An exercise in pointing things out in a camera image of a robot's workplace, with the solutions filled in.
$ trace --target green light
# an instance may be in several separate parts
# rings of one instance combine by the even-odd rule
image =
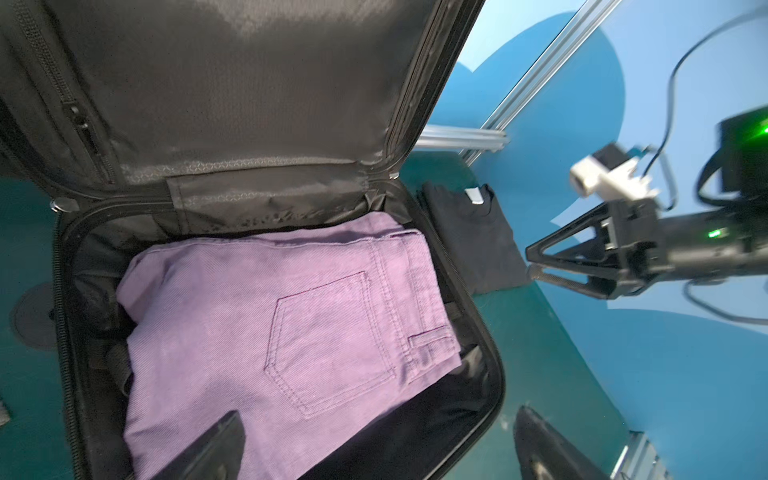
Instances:
[[[728,236],[728,229],[727,228],[718,228],[716,230],[712,230],[707,234],[709,238],[721,238],[721,237],[727,237]]]

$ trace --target light blue wall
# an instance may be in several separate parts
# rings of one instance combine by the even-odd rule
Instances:
[[[660,141],[674,63],[709,30],[758,4],[623,1],[512,122],[510,145],[475,164],[478,178],[495,188],[521,247],[589,208],[588,201],[574,204],[568,185],[575,161],[610,141],[626,147]],[[515,8],[540,7],[493,0],[495,21],[479,25],[490,35]],[[462,57],[474,61],[457,66],[431,123],[479,126],[508,92],[508,79],[525,72],[572,12],[526,15],[536,20],[492,55],[468,42]],[[717,122],[768,104],[766,47],[768,20],[755,21],[702,48],[681,71],[668,150],[680,187],[674,214],[700,209],[693,182],[717,148]],[[706,294],[732,311],[765,316],[764,281]],[[628,426],[648,432],[677,480],[768,478],[768,335],[707,318],[682,301],[679,289],[656,285],[635,300],[607,303],[542,285]]]

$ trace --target open black suitcase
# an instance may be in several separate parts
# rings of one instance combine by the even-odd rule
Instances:
[[[2,3],[0,152],[60,212],[55,321],[76,479],[131,477],[127,399],[105,356],[131,331],[115,287],[133,255],[371,210],[426,235],[464,368],[305,478],[439,478],[482,436],[504,398],[501,361],[398,180],[481,4]]]

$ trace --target denim fabric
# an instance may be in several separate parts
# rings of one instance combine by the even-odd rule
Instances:
[[[427,243],[371,213],[336,227],[140,253],[124,438],[139,480],[229,410],[239,478],[298,478],[461,363]]]

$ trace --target black cable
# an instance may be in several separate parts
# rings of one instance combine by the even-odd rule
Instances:
[[[659,151],[658,148],[647,146],[643,149],[644,154],[649,153],[657,153]],[[672,167],[670,167],[670,162],[667,159],[667,154],[661,153],[659,154],[659,158],[661,159],[661,171],[664,173],[664,181],[667,183],[667,190],[669,191],[670,196],[670,204],[668,207],[664,208],[665,212],[672,211],[673,208],[677,206],[677,182],[674,179],[674,174],[672,173]]]
[[[730,30],[731,28],[737,27],[738,25],[747,23],[750,20],[754,20],[756,18],[763,17],[766,15],[768,15],[768,6],[758,7],[743,15],[739,15],[738,17],[735,17],[729,20],[728,22],[723,23],[721,26],[715,28],[713,31],[708,33],[704,38],[699,40],[693,47],[691,47],[687,52],[685,52],[685,55],[683,55],[682,58],[680,58],[680,60],[677,62],[677,65],[675,65],[674,69],[672,70],[672,74],[670,75],[670,79],[669,79],[669,84],[667,85],[667,128],[664,131],[664,139],[661,141],[661,145],[659,146],[659,149],[656,151],[656,154],[653,156],[653,158],[650,159],[650,162],[645,167],[645,171],[643,172],[643,177],[648,175],[650,168],[653,166],[656,160],[664,152],[664,148],[667,146],[667,142],[669,141],[670,136],[672,135],[672,124],[674,123],[675,78],[677,76],[677,71],[680,70],[680,66],[682,66],[683,62],[685,62],[686,59],[690,57],[690,54],[696,51],[697,48],[707,43],[712,38],[717,37],[719,34],[723,33],[724,31]]]
[[[694,285],[717,285],[723,282],[724,280],[719,280],[719,281],[702,280],[702,279],[688,280],[685,283],[685,286],[683,287],[683,295],[685,296],[686,299],[688,299],[688,301],[690,301],[694,305],[705,309],[707,312],[712,313],[713,315],[716,315],[721,319],[725,319],[730,322],[736,322],[736,323],[749,323],[750,325],[768,325],[768,319],[766,318],[753,318],[751,316],[732,315],[724,310],[720,310],[719,308],[710,305],[709,303],[701,299],[696,298],[690,292],[690,288]]]

